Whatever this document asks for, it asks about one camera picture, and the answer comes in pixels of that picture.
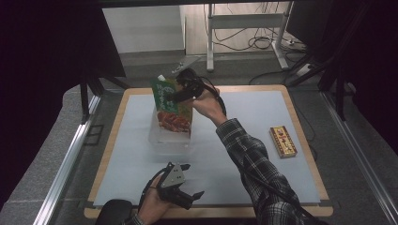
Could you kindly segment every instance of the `table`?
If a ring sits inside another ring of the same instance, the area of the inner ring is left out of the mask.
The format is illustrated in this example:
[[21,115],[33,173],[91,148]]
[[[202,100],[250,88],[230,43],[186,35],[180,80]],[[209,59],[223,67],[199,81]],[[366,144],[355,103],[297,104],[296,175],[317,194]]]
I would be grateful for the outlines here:
[[[258,86],[219,86],[222,93],[227,92],[256,92],[256,91],[279,91],[282,93],[284,103],[286,104],[289,115],[292,119],[294,129],[298,135],[299,144],[302,147],[303,155],[308,163],[316,189],[319,194],[321,203],[305,205],[304,208],[312,213],[316,217],[328,217],[332,214],[333,209],[329,204],[329,196],[325,190],[322,179],[314,163],[311,150],[306,142],[304,133],[299,123],[299,119],[295,113],[292,101],[288,95],[286,88],[282,85],[258,85]],[[114,125],[107,142],[105,152],[103,154],[99,170],[91,189],[88,201],[93,202],[99,192],[100,184],[104,178],[108,163],[114,150],[116,143],[117,132],[119,131],[126,110],[126,106],[129,101],[130,95],[149,95],[152,91],[150,88],[132,88],[126,90],[120,107],[117,112],[117,116],[114,121]],[[100,209],[94,207],[86,207],[84,215],[87,218],[96,218],[100,213]],[[254,218],[255,214],[253,208],[250,206],[244,207],[193,207],[190,210],[181,208],[172,208],[164,216],[165,218]]]

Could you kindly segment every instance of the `plaid shirt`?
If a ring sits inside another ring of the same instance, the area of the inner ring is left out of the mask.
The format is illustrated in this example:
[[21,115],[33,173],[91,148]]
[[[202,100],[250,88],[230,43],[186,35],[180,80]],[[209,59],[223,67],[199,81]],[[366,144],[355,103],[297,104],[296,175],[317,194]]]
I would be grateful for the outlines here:
[[[299,203],[298,196],[286,178],[268,160],[264,144],[246,133],[237,119],[226,121],[216,132],[235,163]],[[241,174],[241,180],[252,198],[258,224],[304,224],[301,213],[293,205],[267,191],[244,173]]]

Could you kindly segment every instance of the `gray floor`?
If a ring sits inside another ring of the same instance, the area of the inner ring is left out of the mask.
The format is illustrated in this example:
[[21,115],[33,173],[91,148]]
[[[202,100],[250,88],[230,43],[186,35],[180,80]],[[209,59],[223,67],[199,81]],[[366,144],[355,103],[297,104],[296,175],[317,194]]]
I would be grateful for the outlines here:
[[[149,79],[159,74],[167,75],[177,62],[155,65],[129,65],[125,63],[128,78],[120,80],[134,87],[148,87]],[[217,85],[283,83],[281,72],[272,53],[257,55],[219,55],[215,71],[206,72],[206,62],[201,58],[192,65],[198,74],[209,77]],[[295,109],[307,140],[314,150],[318,170],[331,199],[334,213],[323,218],[330,224],[390,224],[370,189],[360,167],[333,121],[329,109],[317,91],[315,76],[301,85],[289,88]],[[68,183],[56,206],[51,224],[94,224],[83,215],[87,196],[94,181],[107,136],[122,97],[122,89],[102,80],[107,91],[101,97],[99,111],[92,124],[93,132],[102,128],[100,136],[85,140]],[[398,157],[358,112],[351,97],[344,100],[347,124],[358,140],[365,156],[379,175],[381,182],[394,201],[398,202]],[[53,130],[43,144],[37,158],[26,172],[21,183],[0,214],[0,224],[32,224],[54,180],[56,172],[68,151],[81,120],[80,88],[70,89],[64,95],[64,107]],[[165,220],[160,224],[238,224],[241,220]]]

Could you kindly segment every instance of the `person's right hand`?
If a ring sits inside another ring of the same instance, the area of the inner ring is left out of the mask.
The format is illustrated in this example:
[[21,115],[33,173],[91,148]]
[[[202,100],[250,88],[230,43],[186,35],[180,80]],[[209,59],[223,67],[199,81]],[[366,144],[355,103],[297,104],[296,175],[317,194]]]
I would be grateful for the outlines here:
[[196,111],[209,118],[216,127],[227,120],[226,116],[222,112],[222,107],[220,106],[219,101],[206,89],[200,97],[189,99],[185,101],[184,104],[193,106]]

